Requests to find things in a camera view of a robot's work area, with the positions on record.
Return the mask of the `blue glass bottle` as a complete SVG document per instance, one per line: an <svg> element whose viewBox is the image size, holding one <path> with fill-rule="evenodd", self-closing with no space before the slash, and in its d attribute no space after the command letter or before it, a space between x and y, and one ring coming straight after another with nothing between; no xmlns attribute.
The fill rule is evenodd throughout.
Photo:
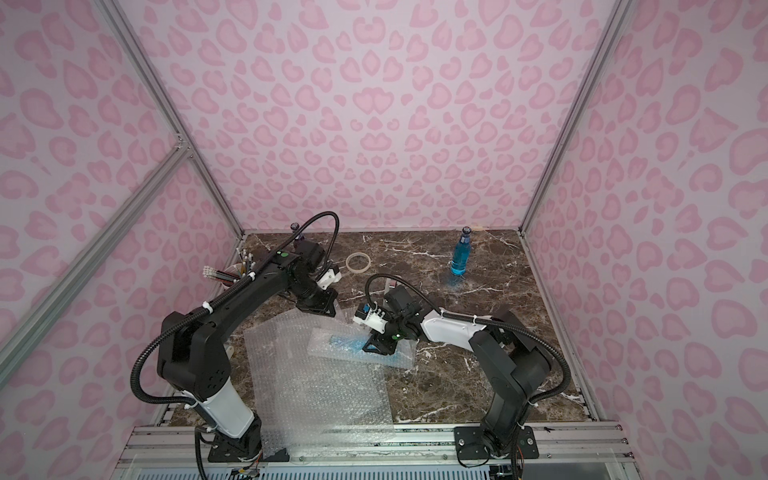
<svg viewBox="0 0 768 480"><path fill-rule="evenodd" d="M472 229L464 226L460 237L454 247L450 269L453 275L462 276L466 272L468 260L471 254Z"/></svg>

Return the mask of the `bubble wrap sheet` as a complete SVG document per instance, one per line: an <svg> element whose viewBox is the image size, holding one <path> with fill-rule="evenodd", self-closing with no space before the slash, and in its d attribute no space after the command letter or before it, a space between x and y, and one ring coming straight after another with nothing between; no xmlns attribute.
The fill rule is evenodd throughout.
<svg viewBox="0 0 768 480"><path fill-rule="evenodd" d="M383 441L394 425L382 365L361 361L365 330L289 310L244 334L264 453Z"/></svg>
<svg viewBox="0 0 768 480"><path fill-rule="evenodd" d="M348 362L382 365L409 370L416 363L416 343L399 343L393 355L381 355L364 349L368 336L359 332L335 332L314 328L307 344L310 356Z"/></svg>

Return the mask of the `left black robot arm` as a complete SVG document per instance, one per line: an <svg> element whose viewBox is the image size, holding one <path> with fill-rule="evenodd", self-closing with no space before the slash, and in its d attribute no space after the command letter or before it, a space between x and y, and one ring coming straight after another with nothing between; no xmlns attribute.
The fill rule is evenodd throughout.
<svg viewBox="0 0 768 480"><path fill-rule="evenodd" d="M130 374L133 395L148 405L179 404L202 420L193 434L195 460L256 462L262 421L238 391L232 362L245 329L274 298L301 313L333 318L339 273L331 253L339 216L324 211L294 224L287 238L245 268L215 298L188 313L172 312L159 335L139 353Z"/></svg>

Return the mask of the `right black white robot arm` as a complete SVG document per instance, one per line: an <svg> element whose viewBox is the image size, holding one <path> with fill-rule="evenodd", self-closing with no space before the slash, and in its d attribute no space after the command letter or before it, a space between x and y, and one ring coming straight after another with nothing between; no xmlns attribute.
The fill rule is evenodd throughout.
<svg viewBox="0 0 768 480"><path fill-rule="evenodd" d="M437 306L401 277L374 274L353 320L370 329L366 353L389 356L402 341L442 343L471 352L494 396L479 425L479 445L490 457L522 452L530 410L569 388L570 365L562 353L509 311L469 315Z"/></svg>

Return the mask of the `blue bottle with label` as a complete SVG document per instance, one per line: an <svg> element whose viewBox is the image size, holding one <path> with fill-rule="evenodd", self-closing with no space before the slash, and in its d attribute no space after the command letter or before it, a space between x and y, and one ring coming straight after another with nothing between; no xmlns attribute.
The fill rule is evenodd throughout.
<svg viewBox="0 0 768 480"><path fill-rule="evenodd" d="M355 353L366 353L366 345L369 343L368 337L342 337L340 335L331 335L328 343L334 351Z"/></svg>

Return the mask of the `beige masking tape roll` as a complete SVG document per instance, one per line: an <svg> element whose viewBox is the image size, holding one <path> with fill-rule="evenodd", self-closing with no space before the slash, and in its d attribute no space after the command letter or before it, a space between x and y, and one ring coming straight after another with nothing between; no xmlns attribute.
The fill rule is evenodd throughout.
<svg viewBox="0 0 768 480"><path fill-rule="evenodd" d="M346 257L345 266L351 274L363 274L371 268L372 259L367 253L354 252Z"/></svg>

